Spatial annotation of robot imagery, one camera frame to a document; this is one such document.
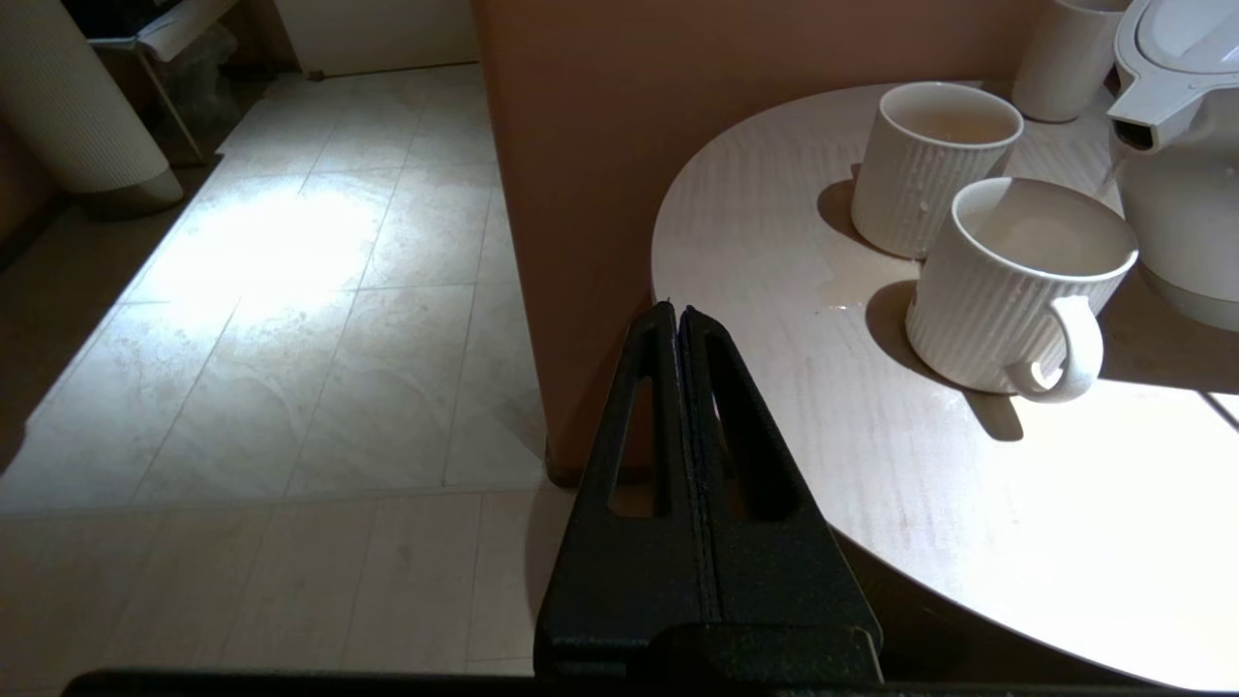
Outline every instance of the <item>electric kettle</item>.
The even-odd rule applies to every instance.
[[[1239,0],[1135,0],[1114,48],[1110,152],[1145,279],[1239,331]]]

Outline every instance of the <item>white cup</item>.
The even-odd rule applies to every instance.
[[[955,196],[929,250],[908,340],[957,385],[1074,400],[1101,370],[1097,313],[1134,262],[1131,228],[1093,198],[1044,181],[979,181]]]
[[[1030,119],[1051,123],[1084,113],[1114,66],[1114,32],[1129,2],[1049,2],[1011,88],[1016,108]]]
[[[944,82],[882,95],[852,194],[852,224],[875,246],[923,259],[950,199],[1001,173],[1023,118],[999,97]]]

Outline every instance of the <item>floor tile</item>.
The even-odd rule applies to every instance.
[[[79,305],[69,312],[48,312],[35,323],[0,313],[0,366],[6,369],[0,371],[0,470],[16,456],[30,426],[56,401],[114,313],[114,306],[87,311]]]
[[[289,288],[347,288],[361,284],[400,170],[313,173],[269,246],[287,258],[273,279]]]
[[[0,511],[123,505],[197,380],[232,302],[121,306],[0,478]]]
[[[572,508],[558,489],[482,498],[468,660],[533,656],[533,618]]]
[[[494,177],[494,167],[487,165],[406,168],[362,287],[477,280]]]
[[[543,482],[543,415],[520,286],[479,282],[445,483]]]
[[[316,172],[399,167],[418,131],[418,92],[357,92],[323,147]]]
[[[486,215],[486,238],[482,240],[482,261],[477,266],[478,282],[518,281],[517,254],[512,246],[512,225],[503,199],[503,186],[494,177],[491,209]]]
[[[411,71],[388,71],[351,76],[343,79],[349,80],[354,85],[356,93],[380,92],[396,95],[408,95],[411,93],[419,100],[429,89],[483,84],[482,66],[479,63]]]
[[[347,105],[347,93],[276,95],[260,100],[221,145],[217,177],[307,175]]]
[[[0,697],[59,697],[61,690],[14,690],[0,692]]]
[[[188,203],[198,177],[180,178]],[[0,311],[46,317],[92,301],[110,303],[175,229],[183,207],[133,220],[98,222],[69,206],[0,274]]]
[[[297,72],[280,73],[266,85],[268,99],[339,99],[353,93],[357,77],[333,77],[313,80]]]
[[[38,561],[17,583],[0,583],[12,593],[0,598],[0,690],[63,687],[100,665],[161,517],[126,514],[42,524],[51,527],[42,529]],[[7,576],[15,567],[4,568]]]
[[[374,513],[372,501],[276,508],[221,664],[338,669]]]
[[[129,302],[219,297],[274,285],[299,248],[281,245],[304,175],[212,177],[126,296]]]
[[[478,496],[419,496],[379,505],[344,670],[463,670],[478,508]]]
[[[269,514],[268,509],[169,514],[103,665],[214,666]]]
[[[134,500],[282,495],[352,302],[243,298]]]
[[[406,163],[468,165],[494,161],[494,135],[491,131],[484,87],[445,87],[427,94],[421,126],[413,139]]]
[[[289,494],[439,485],[473,288],[357,293]]]
[[[465,664],[467,675],[524,676],[534,675],[533,659],[498,659],[494,661],[468,661]]]

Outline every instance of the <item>white wall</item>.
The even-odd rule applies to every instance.
[[[275,0],[304,72],[327,76],[477,59],[466,0]]]

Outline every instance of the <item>wooden table top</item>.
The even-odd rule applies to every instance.
[[[970,394],[913,355],[919,265],[849,219],[878,97],[808,97],[714,139],[663,201],[654,291],[732,333],[823,515],[902,573],[1015,631],[1168,685],[1239,690],[1239,333],[1129,275],[1105,364],[1067,405]],[[1007,173],[1094,193],[1099,93],[1030,121]],[[1119,209],[1113,187],[1103,201]]]

